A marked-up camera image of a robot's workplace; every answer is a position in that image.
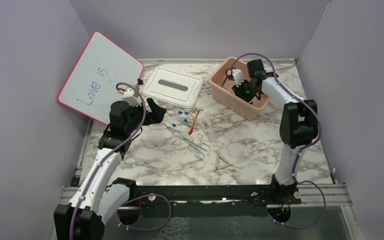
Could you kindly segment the black wire tripod stand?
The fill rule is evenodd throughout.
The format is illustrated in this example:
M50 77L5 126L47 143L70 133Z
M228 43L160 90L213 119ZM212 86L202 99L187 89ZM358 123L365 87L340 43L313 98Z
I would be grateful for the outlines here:
M223 83L221 85L221 87L223 88L226 81L233 81L234 80L234 77L233 77L233 72L234 72L234 67L233 68L228 68L226 71L225 71L225 76L224 76L224 80L223 80Z

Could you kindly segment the clear glass test tube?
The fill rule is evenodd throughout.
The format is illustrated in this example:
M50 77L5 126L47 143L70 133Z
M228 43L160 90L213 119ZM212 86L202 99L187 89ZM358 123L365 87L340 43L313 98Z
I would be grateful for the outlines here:
M216 139L216 135L215 135L215 130L214 130L214 127L212 125L210 114L208 111L205 112L205 120L207 123L208 131L209 131L209 135L210 135L210 140L214 145L216 145L217 139Z

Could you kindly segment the metal crucible tongs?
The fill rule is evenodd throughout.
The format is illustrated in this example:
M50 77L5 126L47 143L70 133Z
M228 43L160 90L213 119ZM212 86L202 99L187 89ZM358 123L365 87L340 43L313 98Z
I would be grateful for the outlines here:
M209 152L211 147L205 142L195 142L192 139L189 139L184 134L182 134L179 130L174 129L171 126L166 126L166 128L172 133L175 138L179 138L186 142L189 146L195 149L194 156L199 160L203 160L205 158L205 152Z

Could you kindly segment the clear plastic triangle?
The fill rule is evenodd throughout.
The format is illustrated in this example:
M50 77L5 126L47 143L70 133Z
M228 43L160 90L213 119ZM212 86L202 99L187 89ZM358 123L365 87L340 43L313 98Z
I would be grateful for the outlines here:
M222 153L217 150L216 151L216 159L215 159L215 171L219 171L225 168L230 167L232 164L222 155Z

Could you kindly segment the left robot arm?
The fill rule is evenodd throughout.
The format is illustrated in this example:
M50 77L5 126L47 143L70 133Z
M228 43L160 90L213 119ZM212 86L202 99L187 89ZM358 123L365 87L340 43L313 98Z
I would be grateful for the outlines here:
M123 183L107 189L108 182L126 155L134 135L143 126L160 124L167 110L147 98L138 104L119 100L111 104L109 124L98 142L93 165L75 195L59 204L54 213L58 240L101 240L109 218L122 204L132 205L137 191Z

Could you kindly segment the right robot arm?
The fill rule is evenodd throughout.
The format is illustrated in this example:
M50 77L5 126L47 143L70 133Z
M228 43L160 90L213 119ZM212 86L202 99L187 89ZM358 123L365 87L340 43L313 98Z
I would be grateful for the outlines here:
M267 72L261 59L252 60L246 66L250 80L233 66L226 72L227 78L234 81L234 94L248 103L257 95L265 94L282 107L279 135L283 150L268 190L269 199L280 204L294 193L302 154L319 135L318 107L314 100L304 99L284 85L275 71Z

